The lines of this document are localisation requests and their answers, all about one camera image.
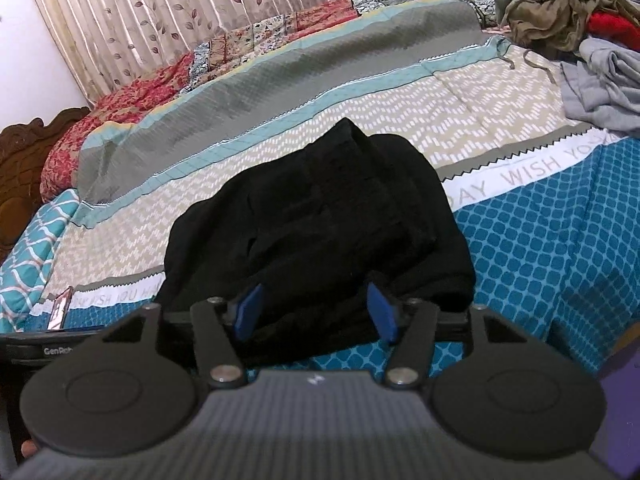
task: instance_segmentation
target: carved wooden bed frame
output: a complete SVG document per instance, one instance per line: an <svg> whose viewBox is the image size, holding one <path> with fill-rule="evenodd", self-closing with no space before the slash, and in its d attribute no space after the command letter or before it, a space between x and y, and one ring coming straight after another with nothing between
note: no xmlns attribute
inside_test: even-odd
<svg viewBox="0 0 640 480"><path fill-rule="evenodd" d="M0 133L0 264L42 205L40 173L53 145L89 108L62 110L48 126L42 119L12 124Z"/></svg>

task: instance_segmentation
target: red cloth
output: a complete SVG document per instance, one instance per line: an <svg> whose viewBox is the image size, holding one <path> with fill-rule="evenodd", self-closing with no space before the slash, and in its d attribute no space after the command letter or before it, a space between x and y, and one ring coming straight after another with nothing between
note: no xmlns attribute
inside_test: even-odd
<svg viewBox="0 0 640 480"><path fill-rule="evenodd" d="M594 12L587 22L587 32L640 52L640 27L618 14Z"/></svg>
<svg viewBox="0 0 640 480"><path fill-rule="evenodd" d="M298 30L287 31L287 43L309 36L314 32L335 27L358 17L351 0L332 0L311 9L296 12Z"/></svg>

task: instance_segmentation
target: white wall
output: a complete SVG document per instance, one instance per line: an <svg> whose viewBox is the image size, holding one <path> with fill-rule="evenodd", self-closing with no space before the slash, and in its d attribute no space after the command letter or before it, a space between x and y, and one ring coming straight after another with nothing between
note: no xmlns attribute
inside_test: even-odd
<svg viewBox="0 0 640 480"><path fill-rule="evenodd" d="M0 130L86 106L34 0L0 0Z"/></svg>

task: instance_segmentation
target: black garment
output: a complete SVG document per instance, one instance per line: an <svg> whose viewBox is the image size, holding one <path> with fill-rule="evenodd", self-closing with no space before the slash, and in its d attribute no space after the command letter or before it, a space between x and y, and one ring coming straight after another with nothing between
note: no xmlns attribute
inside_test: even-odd
<svg viewBox="0 0 640 480"><path fill-rule="evenodd" d="M460 311L476 275L442 185L395 135L348 119L278 160L230 179L175 221L156 301L188 310L261 283L265 306L247 366L282 364L377 339L364 300L370 272L399 298Z"/></svg>

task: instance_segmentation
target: teal patterned fabric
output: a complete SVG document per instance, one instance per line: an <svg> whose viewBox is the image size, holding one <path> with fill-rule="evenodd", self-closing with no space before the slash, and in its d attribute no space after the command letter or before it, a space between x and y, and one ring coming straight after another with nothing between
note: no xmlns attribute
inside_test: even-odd
<svg viewBox="0 0 640 480"><path fill-rule="evenodd" d="M78 209L78 194L69 189L43 205L0 267L0 332L20 330L40 299L58 238Z"/></svg>
<svg viewBox="0 0 640 480"><path fill-rule="evenodd" d="M454 213L488 304L595 372L616 339L640 320L640 142L597 147L567 170ZM70 311L68 327L114 322L141 303ZM31 322L41 329L46 316ZM295 363L317 370L382 374L380 342ZM462 357L436 345L431 374Z"/></svg>

